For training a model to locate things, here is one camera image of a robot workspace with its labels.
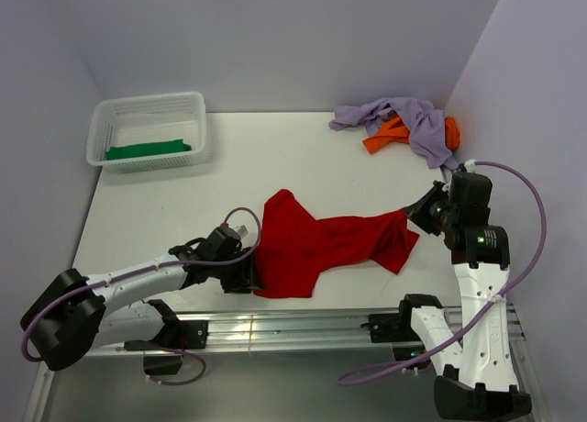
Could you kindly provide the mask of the red t-shirt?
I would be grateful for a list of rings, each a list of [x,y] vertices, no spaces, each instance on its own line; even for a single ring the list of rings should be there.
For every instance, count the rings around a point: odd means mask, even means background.
[[[401,211],[316,219],[282,189],[264,205],[254,252],[262,288],[255,295],[310,298],[322,272],[367,260],[397,275],[418,239]]]

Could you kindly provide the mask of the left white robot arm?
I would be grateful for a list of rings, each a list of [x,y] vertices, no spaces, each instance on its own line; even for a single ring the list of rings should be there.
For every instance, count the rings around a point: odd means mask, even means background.
[[[23,315],[22,355],[60,371],[89,350],[118,342],[177,350],[188,338],[176,313],[158,296],[210,278],[227,294],[250,294],[263,287],[250,248],[207,261],[193,250],[174,247],[123,271],[83,276],[70,269]]]

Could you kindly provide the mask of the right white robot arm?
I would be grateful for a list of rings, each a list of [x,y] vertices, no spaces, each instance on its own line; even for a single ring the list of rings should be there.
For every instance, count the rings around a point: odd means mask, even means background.
[[[532,411],[512,363],[507,305],[509,239],[489,223],[493,184],[483,175],[456,172],[449,185],[434,183],[407,218],[428,234],[443,236],[451,254],[461,302],[461,330],[454,333],[433,295],[408,294],[400,303],[399,333],[419,338],[437,377],[434,401],[447,420],[512,421]]]

